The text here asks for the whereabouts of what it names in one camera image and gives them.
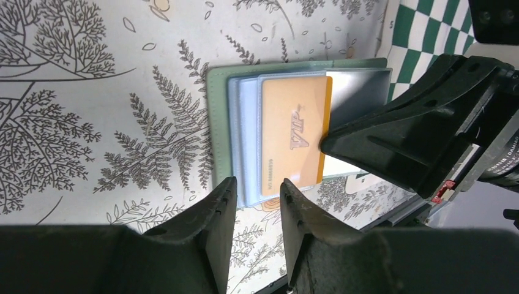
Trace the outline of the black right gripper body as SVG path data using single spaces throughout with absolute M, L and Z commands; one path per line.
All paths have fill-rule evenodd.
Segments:
M 495 57 L 443 54 L 430 94 L 430 196 L 476 181 L 518 190 L 518 69 Z

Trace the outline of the gold VIP credit card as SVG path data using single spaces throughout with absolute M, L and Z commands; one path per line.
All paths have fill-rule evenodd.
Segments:
M 332 78 L 264 80 L 261 85 L 261 193 L 277 195 L 289 179 L 298 188 L 323 180 L 319 143 L 330 125 Z

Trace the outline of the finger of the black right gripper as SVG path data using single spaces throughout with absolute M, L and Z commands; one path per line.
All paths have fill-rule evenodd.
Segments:
M 430 94 L 439 77 L 430 67 L 395 100 L 329 132 L 321 151 L 430 198 Z

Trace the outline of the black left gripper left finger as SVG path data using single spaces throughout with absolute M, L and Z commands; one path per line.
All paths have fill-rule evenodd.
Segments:
M 2 293 L 225 293 L 237 180 L 138 233 L 124 225 L 1 227 Z

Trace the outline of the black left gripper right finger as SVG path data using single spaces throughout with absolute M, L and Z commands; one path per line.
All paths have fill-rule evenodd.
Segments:
M 361 232 L 280 186 L 294 293 L 517 293 L 518 235 L 507 230 L 380 227 Z

